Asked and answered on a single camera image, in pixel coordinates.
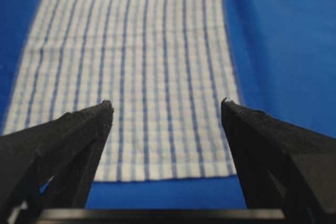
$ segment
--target checkered cloth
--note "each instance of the checkered cloth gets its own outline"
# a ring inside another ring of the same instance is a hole
[[[111,100],[96,180],[234,174],[220,123],[221,100],[238,100],[222,2],[41,0],[4,133]]]

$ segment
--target blue background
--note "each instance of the blue background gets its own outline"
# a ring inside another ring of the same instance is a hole
[[[0,116],[40,0],[0,0]],[[243,103],[336,136],[336,0],[225,0]],[[89,208],[245,208],[237,176],[93,183]]]

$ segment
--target towel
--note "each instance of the towel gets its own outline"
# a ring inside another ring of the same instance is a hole
[[[223,0],[41,0],[3,131],[110,100],[95,180],[228,176],[224,97],[239,98]]]

